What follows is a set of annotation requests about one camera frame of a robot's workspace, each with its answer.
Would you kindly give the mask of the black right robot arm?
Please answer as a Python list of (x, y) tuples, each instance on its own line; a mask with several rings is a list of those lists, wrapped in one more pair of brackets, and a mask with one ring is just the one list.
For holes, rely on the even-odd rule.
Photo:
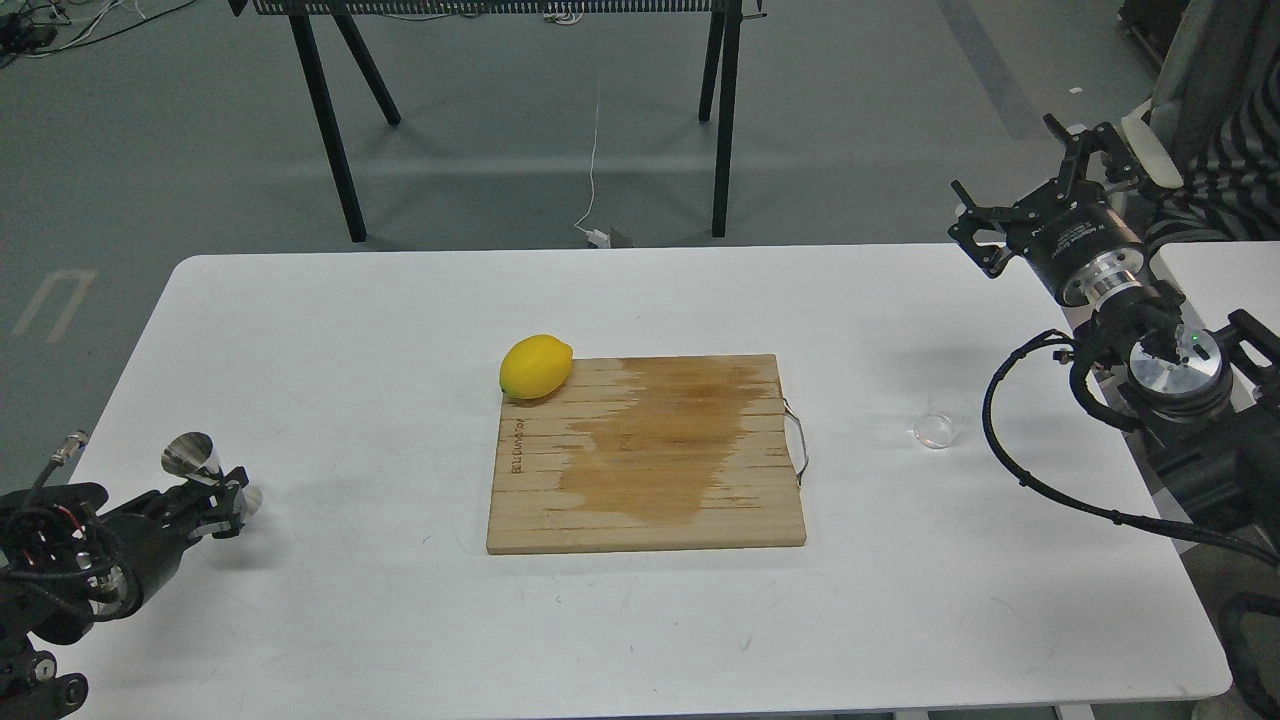
[[(1010, 206), (978, 205), (952, 182), (961, 210), (951, 240), (996, 278), (1015, 258), (1061, 307), (1084, 307), (1071, 333), (1044, 331), (1019, 346), (980, 402), (987, 445), (1019, 482), (1056, 503), (1120, 527), (1243, 553), (1277, 569), (1277, 336), (1244, 310), (1211, 331), (1183, 311), (1185, 295), (1151, 270), (1156, 250), (1125, 223), (1115, 191), (1170, 190), (1175, 170), (1140, 159), (1140, 145), (1107, 122), (1044, 124), (1062, 145), (1055, 177)], [(1146, 459), (1185, 511), (1183, 521), (1102, 509), (1052, 488), (1000, 442), (998, 384), (1038, 348), (1068, 368), (1076, 404), (1144, 439)]]

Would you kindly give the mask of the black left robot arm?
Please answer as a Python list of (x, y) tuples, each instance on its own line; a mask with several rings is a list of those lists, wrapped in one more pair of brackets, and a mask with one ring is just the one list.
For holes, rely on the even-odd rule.
[(1, 506), (1, 694), (5, 719), (60, 719), (78, 711), (88, 683), (60, 674), (49, 647), (136, 614), (202, 538), (237, 537), (260, 510), (243, 468), (225, 470), (209, 436), (188, 432), (163, 451), (175, 486), (106, 509), (97, 483), (51, 486), (50, 477), (90, 438), (69, 434), (27, 489)]

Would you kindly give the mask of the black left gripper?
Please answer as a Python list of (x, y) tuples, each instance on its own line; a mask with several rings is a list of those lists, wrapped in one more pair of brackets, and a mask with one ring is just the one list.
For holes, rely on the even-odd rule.
[(183, 486), (151, 489), (100, 519), (116, 548), (118, 611), (137, 611), (175, 574), (201, 537), (236, 538), (251, 518), (250, 474), (183, 468)]

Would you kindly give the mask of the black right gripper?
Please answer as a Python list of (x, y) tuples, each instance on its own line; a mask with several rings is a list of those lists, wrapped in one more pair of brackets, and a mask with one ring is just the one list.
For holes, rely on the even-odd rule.
[(1146, 169), (1108, 122), (1071, 131), (1047, 113), (1043, 123), (1064, 149), (1053, 199), (982, 206), (954, 179), (960, 208), (948, 237), (989, 279), (1020, 258), (1059, 306), (1101, 307), (1143, 286), (1146, 251), (1107, 200), (1144, 186)]

